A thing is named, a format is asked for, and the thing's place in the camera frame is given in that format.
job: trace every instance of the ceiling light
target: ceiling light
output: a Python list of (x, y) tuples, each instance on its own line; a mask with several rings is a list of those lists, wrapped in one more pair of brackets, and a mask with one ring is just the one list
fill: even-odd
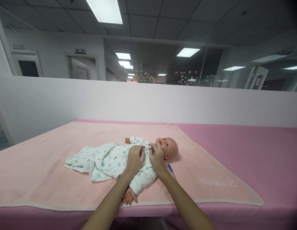
[(294, 69), (297, 69), (297, 66), (289, 67), (289, 68), (284, 68), (284, 69), (291, 69), (291, 70), (294, 70)]
[(119, 59), (128, 59), (131, 60), (130, 54), (125, 53), (115, 53)]
[(230, 68), (227, 68), (227, 69), (224, 69), (224, 70), (234, 71), (236, 69), (241, 69), (241, 68), (245, 68), (245, 66), (233, 66), (233, 67), (230, 67)]
[(133, 65), (124, 65), (125, 69), (133, 69)]
[(123, 24), (117, 0), (87, 0), (98, 22)]
[(119, 61), (119, 64), (122, 65), (122, 66), (124, 66), (124, 65), (130, 65), (129, 62), (123, 62), (123, 61)]
[(199, 50), (200, 49), (183, 48), (182, 51), (180, 51), (180, 53), (177, 54), (177, 57), (188, 57), (189, 58)]
[(263, 57), (257, 60), (253, 60), (252, 62), (267, 62), (267, 61), (271, 61), (271, 60), (275, 60), (278, 58), (282, 58), (282, 57), (286, 57), (287, 55), (277, 55), (277, 54), (273, 54), (267, 57)]

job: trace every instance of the blue pen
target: blue pen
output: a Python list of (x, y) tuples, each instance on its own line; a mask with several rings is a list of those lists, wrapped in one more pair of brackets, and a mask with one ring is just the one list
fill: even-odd
[(172, 167), (170, 166), (170, 164), (168, 164), (168, 167), (170, 168), (170, 171), (171, 171), (174, 179), (177, 180), (176, 177), (175, 177), (174, 171), (173, 171)]

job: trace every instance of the pink tablecloth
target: pink tablecloth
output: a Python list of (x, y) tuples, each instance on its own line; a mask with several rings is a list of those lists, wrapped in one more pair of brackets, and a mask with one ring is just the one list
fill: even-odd
[[(198, 206), (218, 229), (288, 229), (297, 218), (297, 129), (275, 127), (109, 122), (174, 125), (183, 130), (264, 200), (263, 207), (230, 203)], [(0, 208), (0, 226), (24, 229), (80, 229), (91, 212), (50, 211), (33, 207)], [(119, 217), (165, 216), (184, 228), (174, 205), (122, 208)]]

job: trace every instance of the white printed onesie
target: white printed onesie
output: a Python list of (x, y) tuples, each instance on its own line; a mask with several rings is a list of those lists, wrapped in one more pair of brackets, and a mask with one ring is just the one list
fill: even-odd
[(129, 149), (134, 145), (144, 145), (143, 166), (129, 184), (134, 193), (138, 194), (142, 188), (157, 178), (157, 174), (149, 160), (151, 148), (148, 144), (151, 142), (134, 136), (130, 138), (130, 142), (129, 145), (107, 143), (97, 148), (84, 146), (79, 153), (66, 160), (64, 167), (81, 173), (87, 172), (92, 181), (104, 181), (111, 178), (118, 180), (126, 168)]

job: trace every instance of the door frame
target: door frame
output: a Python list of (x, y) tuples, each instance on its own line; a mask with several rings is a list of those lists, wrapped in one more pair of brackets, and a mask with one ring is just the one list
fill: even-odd
[(66, 61), (66, 68), (67, 68), (67, 74), (69, 78), (69, 68), (68, 68), (68, 62), (67, 57), (76, 57), (76, 58), (95, 58), (95, 65), (96, 65), (96, 74), (97, 74), (97, 80), (99, 80), (99, 67), (98, 67), (98, 56), (94, 54), (76, 54), (76, 53), (63, 53), (63, 57)]

